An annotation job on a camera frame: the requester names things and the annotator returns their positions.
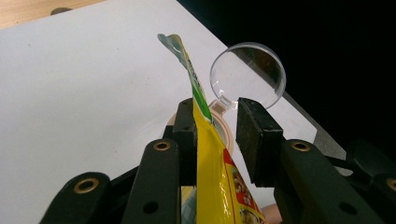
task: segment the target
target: white tabletop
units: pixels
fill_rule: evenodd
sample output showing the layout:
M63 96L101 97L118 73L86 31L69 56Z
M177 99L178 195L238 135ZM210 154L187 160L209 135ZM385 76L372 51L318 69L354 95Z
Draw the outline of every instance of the white tabletop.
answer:
M107 0L0 30L0 223L38 223L69 179L113 179L161 138L192 94L157 34L180 35L213 101L209 70L226 46L175 0ZM287 139L314 141L317 130L286 100L269 111ZM235 115L224 115L233 132ZM274 202L271 189L249 187L259 206Z

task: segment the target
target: black background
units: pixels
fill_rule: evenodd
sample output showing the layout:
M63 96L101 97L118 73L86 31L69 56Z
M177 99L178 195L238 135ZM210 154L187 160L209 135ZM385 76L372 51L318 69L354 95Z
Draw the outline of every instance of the black background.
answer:
M363 139L396 161L396 20L390 2L178 0L228 47L258 42L286 92L341 147Z

